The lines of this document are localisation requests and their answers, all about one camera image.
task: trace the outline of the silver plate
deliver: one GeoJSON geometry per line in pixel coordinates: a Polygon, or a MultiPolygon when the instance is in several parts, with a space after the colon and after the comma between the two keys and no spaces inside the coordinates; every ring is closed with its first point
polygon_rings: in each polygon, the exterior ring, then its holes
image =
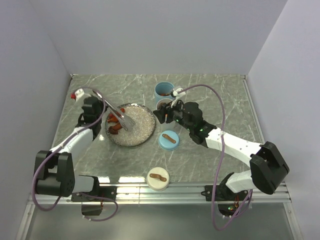
{"type": "Polygon", "coordinates": [[[125,114],[135,121],[135,125],[132,131],[120,129],[118,134],[110,134],[109,127],[116,125],[116,123],[108,123],[107,117],[104,126],[109,139],[123,147],[134,147],[147,141],[156,128],[156,120],[150,109],[137,103],[126,103],[118,106],[118,108],[124,108],[125,114]]]}

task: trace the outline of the small blue container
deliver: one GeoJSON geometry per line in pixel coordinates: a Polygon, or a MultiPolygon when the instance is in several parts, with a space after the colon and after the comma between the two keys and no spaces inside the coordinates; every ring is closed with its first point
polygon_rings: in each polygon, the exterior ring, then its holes
{"type": "Polygon", "coordinates": [[[154,88],[154,96],[155,96],[155,104],[157,104],[161,99],[174,99],[171,95],[169,96],[161,96],[161,94],[170,94],[172,89],[175,86],[168,81],[162,81],[159,82],[157,85],[155,85],[154,88]]]}
{"type": "Polygon", "coordinates": [[[167,151],[172,151],[175,148],[177,148],[179,145],[179,142],[180,140],[179,140],[178,134],[176,134],[174,131],[171,131],[171,130],[162,132],[158,140],[160,147],[167,151]],[[167,134],[170,138],[175,140],[175,143],[172,143],[168,139],[164,138],[162,134],[167,134]]]}

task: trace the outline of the blue cup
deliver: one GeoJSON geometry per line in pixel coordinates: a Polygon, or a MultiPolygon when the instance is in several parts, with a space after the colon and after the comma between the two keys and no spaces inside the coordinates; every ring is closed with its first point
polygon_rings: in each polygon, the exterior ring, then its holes
{"type": "Polygon", "coordinates": [[[157,85],[155,85],[154,88],[154,96],[155,96],[155,104],[157,104],[161,99],[174,99],[171,95],[170,92],[175,86],[168,81],[162,81],[159,82],[157,85]]]}

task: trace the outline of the lid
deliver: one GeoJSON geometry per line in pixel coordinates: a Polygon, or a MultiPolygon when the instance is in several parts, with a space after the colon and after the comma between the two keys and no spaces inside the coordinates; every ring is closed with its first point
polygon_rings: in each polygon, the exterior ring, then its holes
{"type": "Polygon", "coordinates": [[[148,172],[148,175],[146,176],[146,183],[151,189],[155,191],[165,190],[168,187],[169,182],[170,182],[169,173],[167,172],[167,170],[165,170],[162,167],[152,168],[148,172]]]}
{"type": "Polygon", "coordinates": [[[180,140],[179,140],[178,134],[176,134],[174,131],[171,131],[171,130],[162,132],[158,140],[160,147],[167,151],[172,151],[176,147],[178,147],[179,141],[180,140]],[[175,143],[165,138],[164,135],[168,135],[171,139],[175,141],[175,143]]]}

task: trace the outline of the cylindrical container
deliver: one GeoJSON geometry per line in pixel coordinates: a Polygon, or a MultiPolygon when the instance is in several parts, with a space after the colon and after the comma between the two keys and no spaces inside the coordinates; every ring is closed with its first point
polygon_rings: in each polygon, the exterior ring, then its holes
{"type": "Polygon", "coordinates": [[[162,81],[159,82],[157,85],[155,85],[154,88],[154,96],[155,96],[155,104],[159,102],[161,99],[174,99],[170,92],[175,86],[168,81],[162,81]]]}
{"type": "Polygon", "coordinates": [[[172,151],[176,149],[179,146],[179,142],[180,142],[180,139],[178,134],[171,130],[162,132],[158,139],[158,143],[160,147],[167,151],[172,151]]]}
{"type": "MultiPolygon", "coordinates": [[[[158,110],[160,109],[160,106],[161,104],[168,104],[172,101],[172,99],[170,98],[163,98],[161,100],[159,100],[156,105],[155,105],[155,109],[158,110]]],[[[176,125],[176,122],[175,121],[172,121],[170,123],[162,123],[160,124],[160,122],[158,121],[158,119],[156,119],[156,124],[160,126],[160,129],[161,131],[167,131],[167,130],[173,130],[175,125],[176,125]]]]}

